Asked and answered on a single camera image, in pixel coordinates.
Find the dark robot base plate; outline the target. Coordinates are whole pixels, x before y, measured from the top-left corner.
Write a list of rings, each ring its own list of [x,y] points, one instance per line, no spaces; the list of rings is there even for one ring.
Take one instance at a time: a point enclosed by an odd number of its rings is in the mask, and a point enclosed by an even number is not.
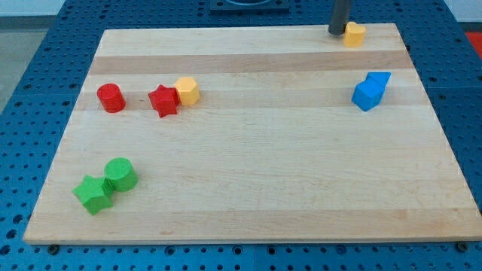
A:
[[[211,14],[288,13],[290,0],[208,0]]]

